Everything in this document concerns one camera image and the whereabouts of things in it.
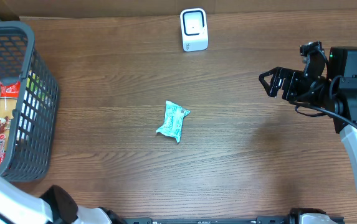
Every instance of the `wood grain surface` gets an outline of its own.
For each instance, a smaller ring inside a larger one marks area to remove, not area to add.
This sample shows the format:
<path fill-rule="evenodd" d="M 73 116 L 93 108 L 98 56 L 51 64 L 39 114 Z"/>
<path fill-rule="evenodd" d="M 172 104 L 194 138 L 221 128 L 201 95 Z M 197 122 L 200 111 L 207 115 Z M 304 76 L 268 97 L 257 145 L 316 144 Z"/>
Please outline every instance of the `wood grain surface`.
<path fill-rule="evenodd" d="M 315 207 L 357 223 L 350 161 L 329 118 L 269 98 L 259 74 L 302 70 L 298 46 L 357 46 L 357 10 L 215 14 L 184 53 L 178 16 L 27 22 L 61 98 L 46 178 L 123 217 L 254 218 Z M 181 142 L 155 134 L 165 101 L 189 110 Z"/>
<path fill-rule="evenodd" d="M 353 0 L 0 0 L 0 17 L 93 18 L 179 15 L 201 7 L 206 13 L 357 9 Z"/>

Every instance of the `plastic wrapper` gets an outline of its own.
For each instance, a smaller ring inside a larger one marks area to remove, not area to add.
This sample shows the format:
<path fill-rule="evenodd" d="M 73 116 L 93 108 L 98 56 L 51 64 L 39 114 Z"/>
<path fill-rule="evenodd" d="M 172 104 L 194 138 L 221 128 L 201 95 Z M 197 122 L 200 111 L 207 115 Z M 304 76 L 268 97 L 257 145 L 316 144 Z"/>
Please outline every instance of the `plastic wrapper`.
<path fill-rule="evenodd" d="M 191 111 L 184 109 L 173 102 L 166 101 L 166 112 L 164 114 L 164 124 L 156 130 L 168 137 L 173 137 L 177 143 L 181 140 L 181 130 L 183 128 L 184 117 Z"/>
<path fill-rule="evenodd" d="M 12 111 L 16 108 L 20 83 L 3 85 L 0 83 L 0 164 L 5 158 L 9 129 L 13 119 Z"/>

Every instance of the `white plastic casing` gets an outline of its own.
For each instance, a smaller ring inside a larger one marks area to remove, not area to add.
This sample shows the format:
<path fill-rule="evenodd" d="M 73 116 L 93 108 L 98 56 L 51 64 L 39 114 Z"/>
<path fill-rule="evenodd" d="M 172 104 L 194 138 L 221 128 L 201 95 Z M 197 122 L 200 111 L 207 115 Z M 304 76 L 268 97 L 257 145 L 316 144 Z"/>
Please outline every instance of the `white plastic casing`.
<path fill-rule="evenodd" d="M 181 19 L 184 51 L 206 49 L 209 45 L 206 12 L 201 8 L 185 9 L 179 18 Z"/>
<path fill-rule="evenodd" d="M 111 224 L 108 215 L 100 208 L 85 208 L 79 205 L 77 219 L 73 224 Z"/>
<path fill-rule="evenodd" d="M 41 198 L 31 196 L 0 177 L 0 214 L 13 223 L 52 222 L 52 210 Z"/>

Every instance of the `crumpled wrapper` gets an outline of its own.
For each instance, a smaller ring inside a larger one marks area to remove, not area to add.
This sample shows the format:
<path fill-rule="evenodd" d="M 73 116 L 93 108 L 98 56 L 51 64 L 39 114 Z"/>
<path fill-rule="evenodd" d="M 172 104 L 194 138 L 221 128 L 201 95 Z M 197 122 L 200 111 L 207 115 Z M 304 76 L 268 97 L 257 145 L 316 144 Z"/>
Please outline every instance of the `crumpled wrapper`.
<path fill-rule="evenodd" d="M 173 137 L 177 143 L 181 140 L 181 130 L 183 128 L 184 117 L 191 111 L 186 110 L 171 101 L 166 101 L 166 112 L 164 114 L 164 124 L 156 130 L 167 137 Z"/>

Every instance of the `cable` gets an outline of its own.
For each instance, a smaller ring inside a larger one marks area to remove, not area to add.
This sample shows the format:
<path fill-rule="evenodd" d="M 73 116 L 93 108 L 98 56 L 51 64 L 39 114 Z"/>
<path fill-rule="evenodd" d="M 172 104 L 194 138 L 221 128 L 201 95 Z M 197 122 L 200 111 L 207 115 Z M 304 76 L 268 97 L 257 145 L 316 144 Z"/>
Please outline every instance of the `cable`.
<path fill-rule="evenodd" d="M 325 113 L 316 113 L 316 114 L 306 114 L 306 113 L 302 113 L 298 110 L 300 106 L 296 106 L 295 107 L 295 111 L 301 115 L 304 115 L 304 116 L 308 116 L 308 117 L 311 117 L 311 118 L 316 118 L 316 117 L 319 117 L 319 116 L 325 116 L 326 114 Z"/>
<path fill-rule="evenodd" d="M 329 99 L 333 99 L 333 85 L 336 83 L 337 80 L 339 80 L 341 78 L 341 75 L 337 75 L 335 76 L 333 79 L 332 79 L 332 82 L 330 83 L 330 86 L 329 86 Z"/>
<path fill-rule="evenodd" d="M 296 107 L 304 107 L 304 108 L 308 108 L 308 109 L 312 109 L 312 110 L 316 110 L 316 111 L 319 111 L 319 112 L 322 112 L 322 113 L 325 113 L 326 115 L 330 115 L 336 119 L 339 119 L 341 120 L 342 122 L 346 123 L 346 124 L 349 124 L 351 125 L 352 127 L 354 127 L 355 129 L 357 129 L 357 124 L 354 124 L 353 122 L 351 122 L 349 119 L 343 117 L 343 116 L 340 116 L 338 114 L 335 114 L 334 112 L 331 112 L 331 111 L 328 111 L 328 110 L 325 110 L 325 109 L 322 109 L 322 108 L 319 108 L 317 106 L 313 106 L 313 105 L 310 105 L 308 103 L 299 103 L 299 102 L 294 102 L 294 101 L 289 101 L 289 103 L 291 105 L 295 105 Z"/>
<path fill-rule="evenodd" d="M 315 87 L 314 89 L 312 89 L 312 90 L 310 90 L 310 91 L 308 91 L 308 92 L 306 92 L 306 93 L 301 94 L 300 96 L 298 96 L 298 97 L 296 98 L 296 100 L 297 100 L 297 101 L 298 101 L 298 100 L 301 100 L 302 98 L 304 98 L 304 97 L 306 97 L 306 96 L 308 96 L 308 95 L 313 94 L 313 92 L 318 91 L 318 90 L 319 90 L 320 88 L 322 88 L 324 85 L 325 85 L 324 83 L 319 84 L 319 85 L 318 85 L 317 87 Z"/>
<path fill-rule="evenodd" d="M 322 51 L 322 50 L 318 50 L 318 52 L 322 55 L 324 61 L 325 61 L 325 64 L 326 64 L 326 69 L 329 71 L 329 61 L 325 55 L 325 53 Z"/>

